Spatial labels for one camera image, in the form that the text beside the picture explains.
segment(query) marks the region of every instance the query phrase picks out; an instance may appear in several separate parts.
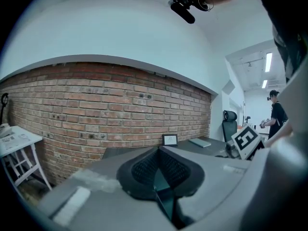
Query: person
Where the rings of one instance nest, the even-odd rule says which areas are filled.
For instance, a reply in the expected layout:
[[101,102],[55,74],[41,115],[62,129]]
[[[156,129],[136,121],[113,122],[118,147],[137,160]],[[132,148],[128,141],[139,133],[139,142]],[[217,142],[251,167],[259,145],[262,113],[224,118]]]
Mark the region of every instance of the person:
[[[215,6],[230,0],[186,0],[189,5],[200,9],[206,4]],[[306,19],[306,0],[261,0],[273,24],[274,42],[278,48],[285,67],[286,81],[299,68],[308,49],[308,20]],[[279,138],[292,133],[292,126],[287,121],[278,132],[274,133],[266,142],[271,147]]]
[[272,101],[272,111],[271,111],[271,120],[261,124],[261,128],[270,127],[269,129],[269,139],[273,137],[287,121],[287,115],[283,110],[282,105],[278,102],[277,96],[278,91],[271,90],[269,93],[270,100]]

